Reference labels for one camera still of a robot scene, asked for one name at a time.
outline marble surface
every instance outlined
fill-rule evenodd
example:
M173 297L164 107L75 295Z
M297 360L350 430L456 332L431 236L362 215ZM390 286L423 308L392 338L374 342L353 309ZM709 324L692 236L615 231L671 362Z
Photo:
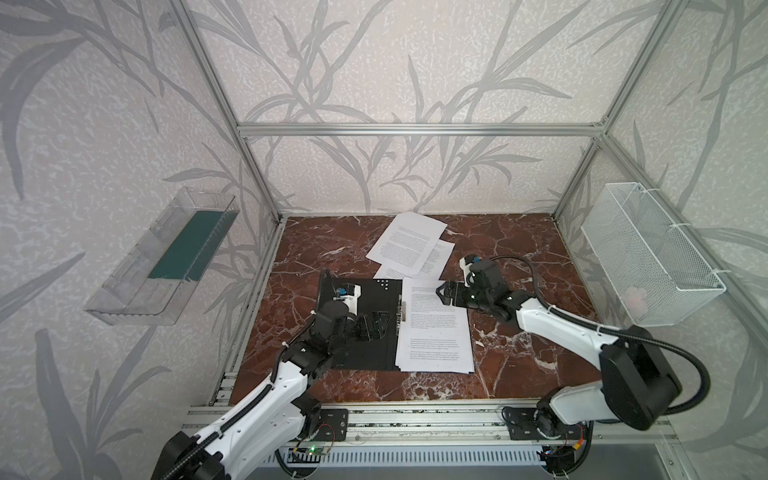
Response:
M531 259L541 291L551 303L594 318L594 309L548 214L434 215L448 224L442 239L456 244L442 275L461 278L459 258L506 253ZM283 341L306 323L314 307L319 269L337 276L370 278L379 264L366 253L391 217L292 217L275 264L230 402L240 401L271 370ZM532 290L531 274L515 260L500 260L511 289ZM528 398L558 386L600 378L582 358L516 325L470 312L475 373L332 370L310 389L321 402L424 399Z

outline sheet of paper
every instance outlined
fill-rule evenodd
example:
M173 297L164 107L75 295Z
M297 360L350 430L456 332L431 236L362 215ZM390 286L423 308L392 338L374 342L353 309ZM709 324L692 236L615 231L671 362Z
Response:
M413 212L397 214L366 257L405 275L416 275L445 227L446 223Z
M448 258L450 258L451 252L453 252L453 246L453 243L446 242L444 240L438 240L435 248L432 249L432 252L430 252L429 256L427 257L427 261L424 263L421 271L416 275L413 275L412 278L419 278L423 280L438 280L442 275L442 271L445 269L445 264L448 262ZM408 275L405 275L404 273L399 272L391 267L382 265L376 271L376 275L374 275L373 278L393 278L400 280L406 278L407 276Z
M475 371L467 310L440 302L435 289L441 283L402 281L403 321L395 364L403 372Z

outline metal mesh basket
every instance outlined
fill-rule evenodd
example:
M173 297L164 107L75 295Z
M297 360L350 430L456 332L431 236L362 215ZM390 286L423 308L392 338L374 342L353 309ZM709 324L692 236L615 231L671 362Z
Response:
M642 184L606 184L581 230L636 325L674 325L725 291Z

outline robotic arm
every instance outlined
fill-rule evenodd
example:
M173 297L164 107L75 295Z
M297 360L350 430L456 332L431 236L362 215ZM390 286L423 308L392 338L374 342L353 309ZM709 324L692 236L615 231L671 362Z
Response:
M508 288L493 261L500 258L527 263L534 294ZM524 331L562 345L602 373L601 381L555 389L539 401L532 421L545 438L557 437L563 425L591 420L617 420L645 430L659 415L693 408L707 395L707 370L685 350L654 339L638 326L627 330L602 326L546 303L528 259L468 256L460 266L464 282L448 281L436 291L445 305L479 310L502 322L516 321ZM177 433L164 446L152 480L243 480L280 446L315 435L320 403L307 389L344 361L350 342L380 338L383 331L377 319L356 315L359 294L354 285L335 289L324 270L313 318L290 343L283 344L270 377L195 436ZM660 349L688 359L701 375L699 392L678 406L669 405L682 388ZM502 416L511 421L505 412Z

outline wall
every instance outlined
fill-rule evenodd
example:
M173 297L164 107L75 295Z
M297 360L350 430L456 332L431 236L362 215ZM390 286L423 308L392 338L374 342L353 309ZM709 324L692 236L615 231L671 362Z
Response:
M599 121L663 4L188 3L239 122L342 123ZM251 142L288 212L468 213L552 211L586 139Z
M164 6L0 0L2 478L147 478L207 401L273 231ZM242 208L182 317L88 315L181 186Z
M611 134L768 305L768 2L689 2ZM628 179L601 154L559 220L603 319L626 324L579 230L603 185ZM707 400L670 421L698 475L762 478L768 468L768 355L721 299L652 333L699 356ZM679 359L689 395L695 372Z

